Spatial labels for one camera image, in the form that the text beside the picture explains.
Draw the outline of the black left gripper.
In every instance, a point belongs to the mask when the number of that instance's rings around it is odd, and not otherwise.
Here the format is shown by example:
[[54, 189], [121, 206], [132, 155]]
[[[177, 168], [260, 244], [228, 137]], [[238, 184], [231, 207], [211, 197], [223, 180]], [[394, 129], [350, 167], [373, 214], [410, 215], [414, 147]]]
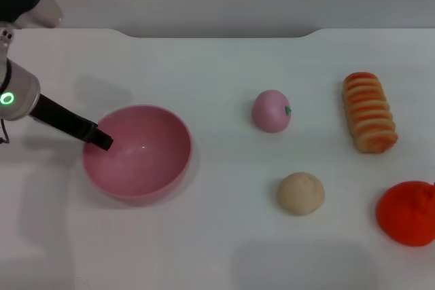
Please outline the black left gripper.
[[41, 94], [29, 114], [38, 122], [43, 122], [81, 141], [92, 143], [108, 151], [113, 139], [97, 127], [97, 124], [62, 107]]

